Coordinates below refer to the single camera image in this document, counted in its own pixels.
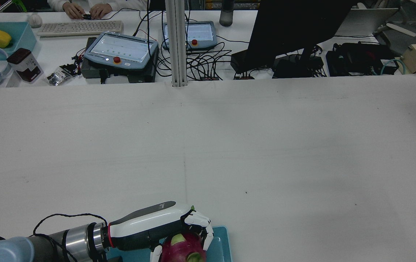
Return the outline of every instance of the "person's hand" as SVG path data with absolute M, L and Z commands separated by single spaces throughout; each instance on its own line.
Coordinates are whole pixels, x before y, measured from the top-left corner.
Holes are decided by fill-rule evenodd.
M 90 8 L 90 15 L 92 19 L 101 19 L 112 10 L 113 8 L 109 4 L 96 4 Z
M 76 3 L 65 2 L 63 4 L 63 10 L 70 18 L 83 20 L 83 14 L 85 11 L 80 5 L 77 5 Z

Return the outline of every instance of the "keyboard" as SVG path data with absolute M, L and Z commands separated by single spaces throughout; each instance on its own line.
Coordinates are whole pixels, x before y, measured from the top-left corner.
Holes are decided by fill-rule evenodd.
M 38 36 L 76 36 L 76 35 L 99 35 L 103 31 L 121 33 L 123 22 L 121 20 L 106 21 L 74 21 L 68 23 L 45 23 L 36 32 Z

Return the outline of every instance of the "desk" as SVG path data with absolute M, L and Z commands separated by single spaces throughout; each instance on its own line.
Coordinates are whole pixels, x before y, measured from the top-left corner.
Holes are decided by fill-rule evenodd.
M 1 236 L 170 199 L 234 261 L 416 261 L 416 76 L 0 88 Z
M 190 18 L 204 21 L 204 20 L 212 20 L 215 22 L 215 27 L 218 35 L 227 38 L 228 40 L 250 40 L 250 34 L 253 29 L 253 24 L 255 22 L 256 11 L 240 11 L 236 10 L 234 13 L 234 23 L 230 27 L 223 27 L 219 24 L 219 13 L 220 11 L 191 11 Z M 28 13 L 7 13 L 0 15 L 0 21 L 26 21 L 28 19 Z M 50 22 L 58 22 L 58 21 L 71 21 L 70 18 L 65 13 L 60 12 L 46 12 L 40 13 L 40 16 L 45 23 Z M 115 16 L 113 16 L 114 20 L 122 20 L 124 22 L 124 29 L 123 33 L 126 35 L 132 35 L 140 21 L 137 12 L 119 12 Z M 146 31 L 146 22 L 142 24 L 140 29 Z M 36 33 L 38 28 L 34 28 L 33 32 Z M 161 18 L 160 16 L 153 18 L 150 21 L 150 35 L 158 40 L 159 43 L 162 43 L 162 34 L 161 34 Z M 146 38 L 146 35 L 143 32 L 138 32 L 138 37 Z M 76 36 L 76 37 L 54 37 L 54 38 L 40 38 L 37 36 L 37 43 L 33 50 L 33 55 L 38 60 L 38 63 L 42 67 L 45 74 L 41 76 L 41 81 L 36 81 L 32 84 L 32 86 L 46 86 L 48 85 L 43 78 L 46 75 L 51 74 L 58 66 L 73 63 L 71 57 L 75 56 L 75 53 L 78 52 L 80 49 L 84 48 L 86 45 L 86 40 L 88 36 Z M 361 41 L 375 41 L 372 38 L 361 38 L 361 39 L 353 39 L 353 38 L 333 38 L 321 44 L 323 47 L 323 54 L 324 57 L 327 50 L 333 49 L 333 44 L 338 43 L 346 43 L 346 42 L 357 42 L 358 40 Z M 235 43 L 235 42 L 225 42 L 225 49 L 233 50 L 233 53 L 245 50 L 248 47 L 246 43 Z M 163 51 L 165 56 L 168 57 L 168 52 Z M 223 60 L 229 61 L 230 58 L 226 57 Z M 231 80 L 235 74 L 233 69 L 231 68 L 229 63 L 218 63 L 217 72 L 220 77 L 224 80 Z M 170 71 L 162 72 L 163 74 L 169 74 Z M 273 75 L 271 70 L 269 71 L 255 71 L 252 74 L 256 79 L 270 79 Z M 163 78 L 159 75 L 156 76 L 157 82 L 170 82 L 171 78 L 166 77 Z M 112 76 L 106 80 L 106 83 L 126 83 L 127 78 L 124 76 L 116 77 Z M 83 85 L 83 84 L 99 84 L 99 79 L 85 79 L 83 76 L 77 76 L 73 78 L 72 81 L 65 83 L 64 85 L 71 86 L 71 85 Z M 20 78 L 14 76 L 11 79 L 11 82 L 4 81 L 0 87 L 18 87 L 18 86 L 31 86 L 29 83 L 25 83 L 20 81 Z

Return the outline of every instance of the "computer mouse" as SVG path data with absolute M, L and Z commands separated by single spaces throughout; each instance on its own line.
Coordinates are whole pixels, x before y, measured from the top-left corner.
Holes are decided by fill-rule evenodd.
M 28 18 L 28 23 L 31 28 L 38 28 L 43 24 L 43 20 L 41 20 L 41 17 L 37 13 L 34 13 Z

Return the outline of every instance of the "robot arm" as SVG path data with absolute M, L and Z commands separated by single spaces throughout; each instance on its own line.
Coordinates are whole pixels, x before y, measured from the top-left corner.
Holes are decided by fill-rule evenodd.
M 108 247 L 123 251 L 150 248 L 150 262 L 158 262 L 162 251 L 159 241 L 183 230 L 198 233 L 203 249 L 208 250 L 213 240 L 210 219 L 193 207 L 168 201 L 132 212 L 107 227 L 92 223 L 51 234 L 49 237 L 63 244 L 67 252 L 52 249 L 51 242 L 42 237 L 1 240 L 0 262 L 105 262 Z

